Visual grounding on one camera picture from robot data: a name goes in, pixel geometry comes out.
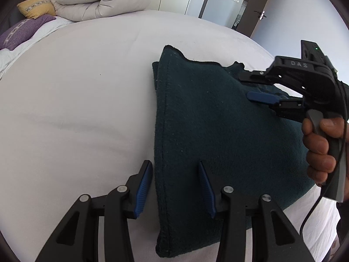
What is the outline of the person's right hand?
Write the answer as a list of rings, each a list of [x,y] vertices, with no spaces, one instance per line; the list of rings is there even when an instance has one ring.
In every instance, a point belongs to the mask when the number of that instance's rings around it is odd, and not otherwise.
[[[344,128],[348,123],[342,118],[323,119],[320,122],[320,129],[335,139],[344,138]],[[303,143],[308,149],[306,160],[309,164],[307,174],[320,186],[325,183],[328,175],[335,170],[336,159],[329,154],[330,144],[325,136],[313,132],[313,124],[310,119],[304,119],[302,123]]]

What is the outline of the right dark sleeve forearm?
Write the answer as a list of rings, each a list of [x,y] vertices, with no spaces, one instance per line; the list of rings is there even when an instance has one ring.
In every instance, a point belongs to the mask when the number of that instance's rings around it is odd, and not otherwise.
[[[338,262],[349,262],[348,256],[348,224],[349,224],[349,202],[346,200],[343,203],[337,204],[337,209],[340,214],[340,221],[337,224],[337,234],[340,240],[340,248],[334,255],[334,258],[331,261]]]

